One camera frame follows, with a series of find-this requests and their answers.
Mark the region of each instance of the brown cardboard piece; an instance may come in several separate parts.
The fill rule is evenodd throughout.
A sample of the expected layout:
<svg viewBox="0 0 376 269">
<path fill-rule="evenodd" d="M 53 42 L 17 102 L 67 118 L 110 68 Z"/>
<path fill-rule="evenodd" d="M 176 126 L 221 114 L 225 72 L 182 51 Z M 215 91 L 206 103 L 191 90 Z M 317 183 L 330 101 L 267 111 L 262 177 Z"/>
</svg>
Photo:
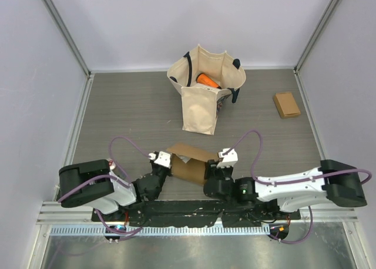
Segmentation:
<svg viewBox="0 0 376 269">
<path fill-rule="evenodd" d="M 273 97 L 281 118 L 297 117 L 300 110 L 291 92 L 277 93 Z"/>
<path fill-rule="evenodd" d="M 210 159 L 219 159 L 216 153 L 209 153 L 183 143 L 176 143 L 167 151 L 172 153 L 172 176 L 200 185 L 204 185 L 206 181 L 205 163 Z"/>
</svg>

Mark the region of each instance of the white wall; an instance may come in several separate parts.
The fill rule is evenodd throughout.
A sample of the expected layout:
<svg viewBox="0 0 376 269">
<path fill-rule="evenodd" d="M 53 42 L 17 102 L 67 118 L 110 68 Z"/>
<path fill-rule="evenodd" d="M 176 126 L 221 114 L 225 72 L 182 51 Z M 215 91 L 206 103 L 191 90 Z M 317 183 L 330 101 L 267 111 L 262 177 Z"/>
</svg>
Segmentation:
<svg viewBox="0 0 376 269">
<path fill-rule="evenodd" d="M 294 66 L 329 0 L 53 0 L 91 70 L 169 68 L 198 43 Z"/>
<path fill-rule="evenodd" d="M 41 0 L 0 0 L 0 260 L 25 268 L 85 76 Z"/>
<path fill-rule="evenodd" d="M 357 214 L 376 248 L 376 4 L 342 0 L 303 65 L 301 77 L 326 154 L 375 176 Z"/>
</svg>

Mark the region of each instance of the metal table surface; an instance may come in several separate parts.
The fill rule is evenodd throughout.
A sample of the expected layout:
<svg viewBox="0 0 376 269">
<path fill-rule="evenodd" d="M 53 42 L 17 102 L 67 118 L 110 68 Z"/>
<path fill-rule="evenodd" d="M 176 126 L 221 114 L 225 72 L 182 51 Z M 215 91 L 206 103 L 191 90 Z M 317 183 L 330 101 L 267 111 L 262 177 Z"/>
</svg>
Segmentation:
<svg viewBox="0 0 376 269">
<path fill-rule="evenodd" d="M 108 143 L 128 136 L 146 151 L 185 142 L 211 152 L 231 146 L 247 130 L 264 135 L 264 152 L 256 166 L 260 176 L 298 173 L 319 165 L 320 156 L 292 70 L 247 70 L 238 102 L 226 102 L 214 136 L 182 131 L 180 95 L 166 72 L 95 75 L 74 157 L 74 163 L 108 157 Z M 291 91 L 301 110 L 294 119 L 280 119 L 272 97 Z M 249 176 L 258 148 L 250 136 L 237 148 L 235 178 Z M 116 159 L 132 178 L 150 171 L 148 161 L 127 143 L 114 145 Z M 160 199 L 205 199 L 202 186 L 167 178 Z M 307 224 L 291 225 L 289 240 L 302 237 Z M 50 237 L 42 268 L 356 268 L 342 223 L 314 223 L 311 237 L 291 246 L 266 236 L 139 237 L 120 244 L 102 244 L 80 253 L 103 237 Z"/>
<path fill-rule="evenodd" d="M 292 224 L 289 238 L 299 239 L 307 228 L 308 224 Z M 356 268 L 341 223 L 315 223 L 310 238 L 298 245 L 280 244 L 267 236 L 139 237 L 102 244 L 78 257 L 58 252 L 51 263 L 60 245 L 64 252 L 77 254 L 103 240 L 50 237 L 42 268 Z"/>
</svg>

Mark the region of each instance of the metal frame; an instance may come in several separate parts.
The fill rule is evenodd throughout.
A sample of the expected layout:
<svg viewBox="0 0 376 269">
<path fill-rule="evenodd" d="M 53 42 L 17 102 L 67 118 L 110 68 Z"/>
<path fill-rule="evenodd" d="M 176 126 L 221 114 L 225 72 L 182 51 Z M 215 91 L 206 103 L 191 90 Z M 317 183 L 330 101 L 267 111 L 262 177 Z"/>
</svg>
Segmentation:
<svg viewBox="0 0 376 269">
<path fill-rule="evenodd" d="M 76 146 L 78 142 L 78 136 L 80 134 L 86 106 L 88 105 L 88 100 L 89 100 L 90 91 L 93 85 L 93 80 L 94 80 L 94 75 L 90 75 L 90 77 L 86 80 L 86 84 L 81 95 L 80 105 L 76 113 L 76 120 L 73 125 L 72 131 L 70 133 L 69 145 L 66 151 L 64 165 L 69 165 L 69 164 L 72 164 L 73 162 L 73 157 L 75 155 Z M 57 187 L 55 189 L 54 198 L 56 198 L 58 191 L 59 191 L 59 188 Z M 39 215 L 41 215 L 41 212 L 43 213 L 43 206 L 41 208 Z M 36 224 L 36 231 L 38 232 L 38 235 L 36 236 L 36 241 L 34 242 L 33 249 L 31 252 L 31 257 L 29 259 L 29 264 L 27 268 L 40 269 L 40 267 L 42 266 L 42 261 L 43 261 L 43 257 L 45 255 L 45 251 L 47 248 L 48 237 L 49 237 L 49 233 L 51 229 L 52 229 L 51 224 L 38 224 L 38 223 Z"/>
<path fill-rule="evenodd" d="M 314 45 L 317 43 L 319 37 L 321 36 L 322 32 L 325 30 L 326 25 L 328 24 L 330 18 L 332 17 L 335 9 L 339 5 L 341 0 L 331 0 L 328 4 L 328 7 L 324 11 L 315 31 L 313 32 L 307 46 L 305 47 L 296 67 L 294 68 L 294 74 L 296 77 L 296 81 L 299 87 L 299 91 L 301 93 L 301 96 L 303 98 L 303 103 L 305 110 L 307 111 L 307 116 L 310 121 L 310 125 L 312 128 L 312 132 L 317 144 L 317 148 L 320 154 L 321 159 L 326 159 L 326 151 L 325 148 L 321 142 L 321 137 L 318 132 L 318 129 L 315 125 L 314 116 L 311 113 L 310 105 L 309 105 L 309 99 L 306 94 L 306 90 L 304 88 L 304 85 L 301 81 L 300 76 L 300 70 L 302 66 L 304 65 L 304 62 L 307 60 L 310 52 L 312 51 Z M 352 254 L 354 256 L 355 263 L 358 268 L 364 268 L 369 269 L 373 268 L 372 265 L 375 263 L 371 253 L 367 255 L 367 249 L 365 248 L 365 240 L 364 233 L 362 231 L 359 231 L 359 222 L 357 221 L 345 221 L 343 222 L 343 226 L 345 229 L 345 233 L 347 236 L 347 240 L 350 244 Z"/>
<path fill-rule="evenodd" d="M 267 69 L 294 69 L 295 66 L 242 66 L 244 70 L 267 70 Z M 128 72 L 164 72 L 168 68 L 141 68 L 141 69 L 123 69 L 123 70 L 92 70 L 91 73 L 128 73 Z"/>
<path fill-rule="evenodd" d="M 328 24 L 328 21 L 330 20 L 331 16 L 333 15 L 336 7 L 338 6 L 340 2 L 341 0 L 330 0 L 327 8 L 325 9 L 322 17 L 320 18 L 320 21 L 318 22 L 315 28 L 315 31 L 312 33 L 307 46 L 305 47 L 303 53 L 301 54 L 298 64 L 296 64 L 295 70 L 297 72 L 300 71 L 301 67 L 303 66 L 303 63 L 307 59 L 307 56 L 310 54 L 312 48 L 317 42 L 317 39 L 320 37 L 321 33 L 323 32 L 325 26 Z"/>
<path fill-rule="evenodd" d="M 67 27 L 65 26 L 65 23 L 63 19 L 61 18 L 55 4 L 52 0 L 43 0 L 47 10 L 51 14 L 51 17 L 53 21 L 55 21 L 56 26 L 59 28 L 61 34 L 63 35 L 65 41 L 67 42 L 69 49 L 71 49 L 73 55 L 75 56 L 78 64 L 80 64 L 80 67 L 82 68 L 83 72 L 85 73 L 86 77 L 88 78 L 90 76 L 90 70 L 88 66 L 86 65 L 85 61 L 83 60 L 82 55 L 79 52 L 78 47 L 76 46 L 75 41 L 73 40 L 71 34 L 69 33 Z"/>
<path fill-rule="evenodd" d="M 314 47 L 317 39 L 320 37 L 321 33 L 323 32 L 325 26 L 327 25 L 329 19 L 331 18 L 335 8 L 340 3 L 341 0 L 331 0 L 326 8 L 324 14 L 322 15 L 315 31 L 313 32 L 305 50 L 303 51 L 297 65 L 295 67 L 291 66 L 276 66 L 276 67 L 246 67 L 245 69 L 294 69 L 294 73 L 296 76 L 297 84 L 300 90 L 300 93 L 303 98 L 304 106 L 308 114 L 308 119 L 310 121 L 313 134 L 317 143 L 317 147 L 322 159 L 325 159 L 325 150 L 320 141 L 320 135 L 315 126 L 315 121 L 312 116 L 309 107 L 309 101 L 307 99 L 307 95 L 304 89 L 304 86 L 301 82 L 300 77 L 300 69 L 303 66 L 304 62 L 306 61 L 308 55 L 310 54 L 312 48 Z M 72 129 L 72 133 L 70 136 L 69 147 L 67 151 L 67 155 L 64 161 L 64 165 L 68 165 L 72 163 L 75 149 L 79 137 L 80 128 L 82 125 L 83 117 L 85 114 L 86 105 L 88 103 L 89 94 L 93 82 L 93 75 L 90 75 L 90 70 L 88 69 L 85 61 L 83 60 L 82 55 L 80 54 L 74 40 L 72 39 L 67 27 L 65 26 L 59 12 L 57 11 L 54 3 L 52 0 L 43 0 L 44 4 L 46 5 L 48 11 L 50 12 L 53 20 L 55 21 L 57 27 L 61 31 L 63 37 L 68 43 L 71 51 L 73 52 L 75 58 L 77 59 L 78 63 L 80 64 L 82 70 L 84 71 L 85 75 L 88 77 L 86 82 L 81 103 L 77 112 L 76 122 Z M 167 69 L 142 69 L 142 70 L 123 70 L 121 72 L 144 72 L 144 71 L 166 71 Z M 109 73 L 113 72 L 111 70 L 96 70 L 95 73 Z M 364 250 L 364 243 L 362 243 L 362 239 L 359 235 L 359 225 L 356 213 L 354 209 L 341 209 L 334 205 L 325 205 L 325 206 L 314 206 L 314 221 L 315 223 L 326 223 L 326 222 L 343 222 L 343 227 L 345 233 L 348 238 L 348 242 L 351 247 L 351 251 L 354 255 L 354 259 L 358 268 L 371 268 L 369 261 L 370 259 L 367 258 Z M 38 221 L 36 223 L 36 240 L 34 243 L 33 251 L 29 260 L 28 268 L 29 269 L 39 269 L 42 265 L 43 258 L 47 249 L 48 245 L 48 238 L 49 233 L 53 229 L 54 226 L 57 225 L 78 225 L 82 227 L 87 226 L 98 226 L 98 222 L 91 221 L 92 215 L 92 208 L 90 207 L 78 207 L 75 209 L 63 209 L 57 202 L 44 202 L 41 208 L 41 212 L 38 216 Z M 307 209 L 301 210 L 302 220 L 293 220 L 292 223 L 301 223 L 304 220 L 309 219 L 309 212 Z"/>
</svg>

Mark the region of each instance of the canvas tote bag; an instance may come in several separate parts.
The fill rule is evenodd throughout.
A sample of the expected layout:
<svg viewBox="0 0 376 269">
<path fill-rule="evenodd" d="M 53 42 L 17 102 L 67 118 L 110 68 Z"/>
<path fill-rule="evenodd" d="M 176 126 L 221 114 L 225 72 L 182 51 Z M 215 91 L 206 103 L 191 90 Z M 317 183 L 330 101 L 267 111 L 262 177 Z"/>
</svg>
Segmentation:
<svg viewBox="0 0 376 269">
<path fill-rule="evenodd" d="M 205 73 L 221 89 L 202 85 L 196 78 Z M 182 96 L 183 130 L 213 135 L 219 110 L 232 95 L 235 103 L 246 73 L 238 59 L 225 53 L 210 53 L 198 45 L 167 71 L 167 77 Z"/>
</svg>

